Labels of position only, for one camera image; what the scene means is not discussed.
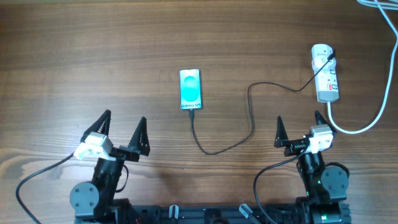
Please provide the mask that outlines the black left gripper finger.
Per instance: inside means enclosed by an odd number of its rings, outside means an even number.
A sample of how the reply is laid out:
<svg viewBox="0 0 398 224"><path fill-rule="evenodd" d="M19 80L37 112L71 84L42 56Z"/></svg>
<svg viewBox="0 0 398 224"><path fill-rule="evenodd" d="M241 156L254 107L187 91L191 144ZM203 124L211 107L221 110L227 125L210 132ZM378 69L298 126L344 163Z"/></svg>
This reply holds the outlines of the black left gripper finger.
<svg viewBox="0 0 398 224"><path fill-rule="evenodd" d="M143 116L137 125L132 138L127 145L133 152L143 156L148 156L150 153L149 138L147 135L147 120Z"/></svg>
<svg viewBox="0 0 398 224"><path fill-rule="evenodd" d="M111 122L111 111L105 110L104 113L83 133L80 142L85 142L85 139L91 132L109 135L109 127Z"/></svg>

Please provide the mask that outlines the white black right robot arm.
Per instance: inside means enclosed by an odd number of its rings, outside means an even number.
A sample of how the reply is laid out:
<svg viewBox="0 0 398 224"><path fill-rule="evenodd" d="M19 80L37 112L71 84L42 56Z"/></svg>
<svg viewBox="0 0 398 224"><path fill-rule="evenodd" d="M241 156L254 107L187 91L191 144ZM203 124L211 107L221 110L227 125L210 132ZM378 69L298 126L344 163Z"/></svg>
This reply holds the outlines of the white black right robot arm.
<svg viewBox="0 0 398 224"><path fill-rule="evenodd" d="M275 147L283 147L284 156L297 157L297 170L307 195L295 201L295 223L351 223L347 199L349 170L338 162L326 163L322 152L332 147L336 129L319 111L316 125L301 139L290 140L280 116L277 117Z"/></svg>

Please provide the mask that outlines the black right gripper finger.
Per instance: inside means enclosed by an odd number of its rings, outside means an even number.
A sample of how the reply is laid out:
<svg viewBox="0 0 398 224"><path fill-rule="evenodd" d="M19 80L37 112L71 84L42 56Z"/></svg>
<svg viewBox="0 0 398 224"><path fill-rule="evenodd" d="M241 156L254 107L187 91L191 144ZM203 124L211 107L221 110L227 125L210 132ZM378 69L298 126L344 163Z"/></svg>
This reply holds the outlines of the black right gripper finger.
<svg viewBox="0 0 398 224"><path fill-rule="evenodd" d="M337 133L337 130L322 116L318 110L315 111L315 122L317 125L327 124L333 134Z"/></svg>
<svg viewBox="0 0 398 224"><path fill-rule="evenodd" d="M274 147L285 147L289 141L288 135L281 116L277 117L277 129L275 134Z"/></svg>

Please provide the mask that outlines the blue screen smartphone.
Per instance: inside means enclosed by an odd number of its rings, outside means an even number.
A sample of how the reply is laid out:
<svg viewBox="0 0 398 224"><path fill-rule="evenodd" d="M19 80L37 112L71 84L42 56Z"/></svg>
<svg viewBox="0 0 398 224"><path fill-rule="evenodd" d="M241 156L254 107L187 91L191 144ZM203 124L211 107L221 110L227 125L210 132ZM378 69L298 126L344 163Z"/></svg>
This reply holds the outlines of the blue screen smartphone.
<svg viewBox="0 0 398 224"><path fill-rule="evenodd" d="M180 108L195 110L202 108L201 78L199 69L181 70L180 77Z"/></svg>

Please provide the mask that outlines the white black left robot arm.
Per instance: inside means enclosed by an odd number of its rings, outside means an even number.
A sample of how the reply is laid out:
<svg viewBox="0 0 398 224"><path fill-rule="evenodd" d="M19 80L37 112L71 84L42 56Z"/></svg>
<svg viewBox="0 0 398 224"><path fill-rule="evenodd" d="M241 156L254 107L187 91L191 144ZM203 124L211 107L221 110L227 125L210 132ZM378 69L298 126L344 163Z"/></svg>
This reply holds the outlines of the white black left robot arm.
<svg viewBox="0 0 398 224"><path fill-rule="evenodd" d="M76 223L141 223L128 199L115 199L123 191L118 182L126 161L137 162L150 153L147 120L142 117L127 146L116 147L109 139L111 111L106 110L82 135L73 153L79 160L94 157L97 163L90 181L76 184L70 192Z"/></svg>

